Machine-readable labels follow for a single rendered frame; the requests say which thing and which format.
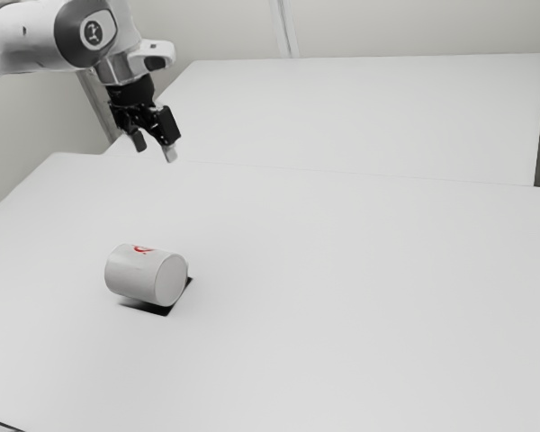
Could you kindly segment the white mug with red print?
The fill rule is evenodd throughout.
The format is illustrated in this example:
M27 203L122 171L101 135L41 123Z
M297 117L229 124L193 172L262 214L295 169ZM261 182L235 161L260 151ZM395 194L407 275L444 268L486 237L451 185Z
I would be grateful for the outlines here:
M170 307L185 289L188 270L186 259L179 254L121 244L107 257L103 278L112 293Z

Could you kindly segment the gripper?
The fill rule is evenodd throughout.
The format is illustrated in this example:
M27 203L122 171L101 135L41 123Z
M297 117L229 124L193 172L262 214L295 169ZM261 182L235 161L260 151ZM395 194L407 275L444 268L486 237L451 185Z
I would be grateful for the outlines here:
M177 159L176 142L181 138L174 115L166 105L154 100L155 86L151 75L143 75L126 85L109 85L109 107L116 126L131 140L138 153L147 149L140 129L148 132L160 145L165 159Z

